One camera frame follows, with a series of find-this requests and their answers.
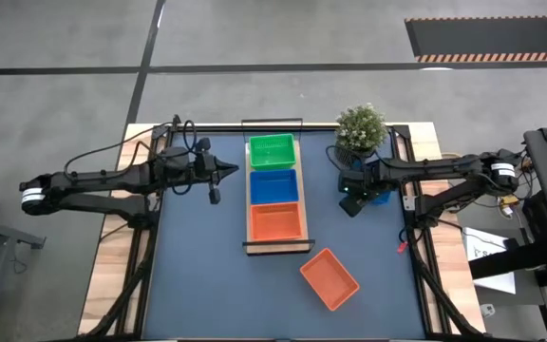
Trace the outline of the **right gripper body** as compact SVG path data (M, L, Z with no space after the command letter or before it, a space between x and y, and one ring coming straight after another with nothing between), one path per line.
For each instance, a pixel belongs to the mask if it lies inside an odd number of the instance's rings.
M377 163L368 163L359 169L342 169L339 173L339 191L360 199L375 199L378 191L373 185Z

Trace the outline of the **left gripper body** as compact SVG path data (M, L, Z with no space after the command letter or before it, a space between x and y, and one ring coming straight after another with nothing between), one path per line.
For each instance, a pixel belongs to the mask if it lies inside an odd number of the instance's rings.
M197 153L194 159L194 172L198 182L219 184L217 158L208 153Z

